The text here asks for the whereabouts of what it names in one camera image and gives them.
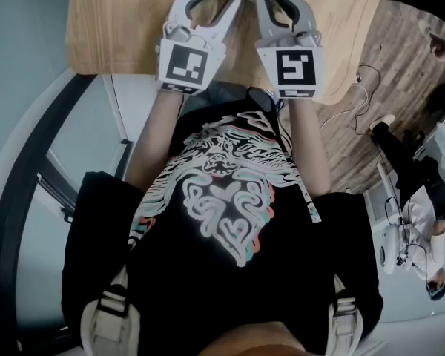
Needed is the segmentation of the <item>person's right forearm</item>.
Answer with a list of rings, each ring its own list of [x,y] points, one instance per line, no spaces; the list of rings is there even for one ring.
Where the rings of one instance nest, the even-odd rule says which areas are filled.
[[[329,162],[313,103],[308,99],[289,100],[292,159],[312,198],[330,192]]]

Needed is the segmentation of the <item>white device with black lens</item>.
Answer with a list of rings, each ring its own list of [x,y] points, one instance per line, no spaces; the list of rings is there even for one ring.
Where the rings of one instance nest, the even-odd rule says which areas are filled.
[[[385,274],[390,275],[395,267],[402,264],[401,259],[401,231],[400,225],[391,224],[381,234],[381,247],[379,251],[380,266]]]

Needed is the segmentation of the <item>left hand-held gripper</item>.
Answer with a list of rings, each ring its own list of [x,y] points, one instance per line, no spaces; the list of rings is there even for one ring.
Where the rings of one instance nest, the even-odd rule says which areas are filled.
[[[206,90],[226,56],[223,40],[243,0],[227,0],[210,24],[191,28],[191,10],[203,0],[174,0],[156,46],[156,86],[195,96]]]

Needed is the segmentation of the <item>black printed t-shirt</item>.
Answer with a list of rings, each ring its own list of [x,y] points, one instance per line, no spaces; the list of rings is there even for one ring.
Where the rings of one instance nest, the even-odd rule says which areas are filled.
[[[139,356],[194,356],[228,330],[274,321],[322,354],[336,277],[364,335],[383,309],[362,196],[307,194],[274,112],[250,99],[184,115],[146,192],[85,174],[62,278],[74,336],[122,269],[141,315]]]

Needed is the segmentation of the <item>person's blue jeans leg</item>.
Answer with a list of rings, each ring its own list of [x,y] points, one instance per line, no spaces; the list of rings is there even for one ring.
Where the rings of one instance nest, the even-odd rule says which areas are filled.
[[[247,90],[248,88],[243,85],[213,81],[206,90],[185,100],[179,117],[202,108],[242,100],[246,97]]]

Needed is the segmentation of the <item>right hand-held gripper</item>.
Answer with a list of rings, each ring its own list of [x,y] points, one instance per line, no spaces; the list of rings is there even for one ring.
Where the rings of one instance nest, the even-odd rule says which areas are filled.
[[[255,4],[262,38],[255,48],[277,98],[320,97],[324,52],[311,6],[305,0],[255,0]]]

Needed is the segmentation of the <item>black waist device with screen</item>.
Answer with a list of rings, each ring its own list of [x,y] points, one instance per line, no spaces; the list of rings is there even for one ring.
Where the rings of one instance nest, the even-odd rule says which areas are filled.
[[[250,87],[248,96],[253,99],[265,112],[280,111],[280,101],[268,90]]]

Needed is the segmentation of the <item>black window frame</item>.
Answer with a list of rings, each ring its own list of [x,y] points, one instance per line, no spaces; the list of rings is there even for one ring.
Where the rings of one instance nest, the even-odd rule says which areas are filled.
[[[113,78],[72,76],[22,139],[0,198],[0,356],[51,356],[76,345],[62,269],[83,177],[121,177],[131,152]]]

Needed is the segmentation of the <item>person's chin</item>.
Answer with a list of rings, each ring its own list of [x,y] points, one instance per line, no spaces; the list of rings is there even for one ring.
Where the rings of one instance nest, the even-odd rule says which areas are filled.
[[[317,356],[281,322],[247,324],[232,329],[206,346],[197,356]]]

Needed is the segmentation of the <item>person's left forearm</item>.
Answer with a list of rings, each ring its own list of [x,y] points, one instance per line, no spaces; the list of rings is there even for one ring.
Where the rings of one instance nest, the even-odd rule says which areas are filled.
[[[133,149],[125,175],[126,183],[145,193],[165,168],[172,136],[184,96],[160,90],[139,139]]]

